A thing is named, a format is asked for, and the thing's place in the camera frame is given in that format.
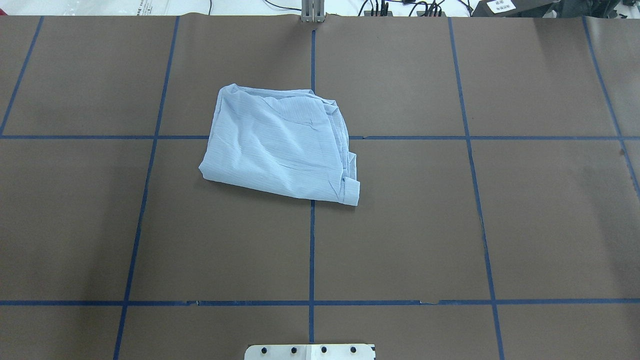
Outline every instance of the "light blue cloth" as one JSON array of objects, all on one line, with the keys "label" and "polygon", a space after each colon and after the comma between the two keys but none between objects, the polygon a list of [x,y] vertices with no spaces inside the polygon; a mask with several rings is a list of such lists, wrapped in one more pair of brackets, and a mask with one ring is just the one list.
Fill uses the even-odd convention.
[{"label": "light blue cloth", "polygon": [[220,89],[202,176],[300,199],[358,205],[356,154],[335,101],[311,90]]}]

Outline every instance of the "metal bracket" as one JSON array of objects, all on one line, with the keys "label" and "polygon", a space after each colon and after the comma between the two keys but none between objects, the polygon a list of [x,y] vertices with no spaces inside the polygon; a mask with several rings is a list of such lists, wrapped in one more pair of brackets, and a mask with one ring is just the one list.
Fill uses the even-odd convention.
[{"label": "metal bracket", "polygon": [[302,22],[324,22],[324,0],[302,0]]},{"label": "metal bracket", "polygon": [[376,360],[370,344],[252,345],[244,360]]}]

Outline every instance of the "vertical blue line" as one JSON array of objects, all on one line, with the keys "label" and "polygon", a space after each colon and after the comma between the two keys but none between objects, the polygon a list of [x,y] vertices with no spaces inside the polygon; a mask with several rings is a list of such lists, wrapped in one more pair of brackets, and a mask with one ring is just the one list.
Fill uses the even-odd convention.
[{"label": "vertical blue line", "polygon": [[18,80],[15,82],[15,86],[13,87],[13,93],[11,94],[9,105],[6,107],[4,118],[2,119],[2,124],[0,124],[0,135],[2,135],[2,133],[4,132],[4,127],[6,126],[6,122],[9,120],[9,114],[11,113],[11,108],[13,106],[15,96],[18,94],[18,89],[20,88],[22,77],[24,76],[24,72],[27,70],[27,64],[29,63],[29,59],[31,58],[31,53],[33,52],[33,48],[36,46],[36,40],[38,40],[38,35],[40,34],[40,29],[42,29],[43,21],[44,21],[44,16],[41,16],[40,21],[38,21],[38,26],[36,27],[36,32],[33,34],[33,39],[31,39],[31,45],[29,46],[29,51],[27,51],[27,56],[24,58],[24,63],[22,63],[22,68],[20,69]]},{"label": "vertical blue line", "polygon": [[584,26],[584,34],[587,36],[587,44],[589,46],[589,53],[591,54],[591,60],[593,61],[593,66],[596,69],[596,75],[598,76],[598,81],[600,82],[600,88],[602,88],[602,93],[604,94],[604,99],[607,102],[607,107],[609,109],[609,114],[611,115],[611,119],[613,120],[613,126],[616,128],[616,134],[618,135],[618,141],[620,142],[620,147],[622,151],[625,153],[625,161],[627,162],[627,168],[631,173],[631,181],[634,184],[634,188],[636,189],[636,196],[638,200],[640,200],[640,186],[638,186],[638,180],[636,177],[636,173],[634,172],[634,167],[631,164],[631,159],[629,159],[629,154],[627,152],[627,146],[625,145],[625,141],[622,138],[622,131],[620,131],[620,125],[618,124],[618,118],[616,116],[615,111],[613,111],[613,105],[611,104],[611,98],[609,98],[609,92],[607,91],[607,87],[604,85],[604,80],[602,79],[602,73],[600,72],[600,66],[598,65],[598,60],[596,59],[596,54],[593,51],[593,44],[591,43],[591,34],[589,33],[589,26],[587,26],[587,18],[585,16],[582,17],[582,25]]},{"label": "vertical blue line", "polygon": [[124,323],[127,318],[127,308],[129,307],[129,296],[131,295],[131,283],[133,282],[133,272],[136,268],[136,257],[138,256],[138,246],[140,244],[140,232],[142,229],[142,219],[145,215],[145,208],[147,207],[147,196],[149,192],[149,180],[151,178],[151,170],[154,166],[154,159],[156,157],[156,147],[158,142],[158,134],[160,132],[160,123],[162,122],[162,114],[164,110],[164,98],[166,97],[166,89],[169,85],[169,75],[171,72],[171,64],[173,60],[173,50],[175,49],[175,39],[178,35],[178,25],[180,23],[180,17],[175,17],[175,24],[173,25],[173,38],[171,40],[171,49],[169,50],[169,60],[166,65],[166,73],[164,74],[164,85],[162,89],[162,96],[160,98],[160,105],[158,109],[158,118],[156,120],[156,131],[154,134],[154,142],[151,146],[151,155],[149,156],[149,165],[147,167],[147,178],[145,180],[145,189],[142,193],[142,202],[140,204],[140,214],[138,215],[138,226],[136,228],[136,237],[133,241],[133,251],[131,252],[131,262],[129,264],[129,275],[127,276],[127,286],[124,292],[124,303],[122,304],[122,312],[120,313],[120,325],[118,326],[118,336],[116,337],[116,345],[113,351],[113,360],[117,360],[120,356],[120,345],[122,344],[122,334],[124,332]]},{"label": "vertical blue line", "polygon": [[[311,91],[316,93],[316,31],[311,31]],[[309,234],[309,343],[315,342],[314,301],[316,299],[316,201],[311,200]]]},{"label": "vertical blue line", "polygon": [[493,325],[495,327],[495,337],[498,344],[498,354],[500,360],[504,360],[504,349],[502,347],[502,333],[500,331],[500,319],[498,317],[498,305],[495,302],[495,290],[493,288],[493,274],[491,271],[491,261],[489,259],[489,246],[486,241],[486,231],[484,229],[484,216],[482,212],[482,203],[480,202],[480,191],[478,190],[478,182],[476,177],[476,164],[474,163],[473,149],[471,148],[471,135],[469,133],[469,124],[467,122],[467,109],[465,107],[465,99],[462,94],[462,81],[460,79],[460,68],[458,67],[458,54],[456,52],[456,39],[453,35],[453,23],[451,18],[449,21],[449,36],[451,38],[451,52],[453,54],[453,65],[456,70],[456,81],[458,82],[458,97],[460,98],[460,109],[462,111],[462,122],[465,126],[465,136],[467,141],[467,154],[469,157],[469,166],[471,167],[471,179],[474,184],[474,194],[476,196],[476,209],[480,218],[480,227],[482,230],[482,241],[484,245],[484,265],[486,267],[486,277],[489,284],[489,294],[491,295],[491,307],[493,311]]}]

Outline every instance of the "folded cloth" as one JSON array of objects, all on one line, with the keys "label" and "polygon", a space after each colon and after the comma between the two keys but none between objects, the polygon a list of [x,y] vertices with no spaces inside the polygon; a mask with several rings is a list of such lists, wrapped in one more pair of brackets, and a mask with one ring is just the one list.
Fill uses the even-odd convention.
[{"label": "folded cloth", "polygon": [[220,89],[207,180],[300,199],[358,205],[356,154],[335,101],[311,90]]}]

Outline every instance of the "white metal bracket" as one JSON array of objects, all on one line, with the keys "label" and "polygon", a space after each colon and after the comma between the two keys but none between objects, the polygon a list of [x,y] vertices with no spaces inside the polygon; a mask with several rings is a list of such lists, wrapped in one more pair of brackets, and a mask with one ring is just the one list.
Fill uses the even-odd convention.
[{"label": "white metal bracket", "polygon": [[244,360],[376,360],[369,344],[252,345]]},{"label": "white metal bracket", "polygon": [[324,22],[324,0],[302,0],[302,22]]}]

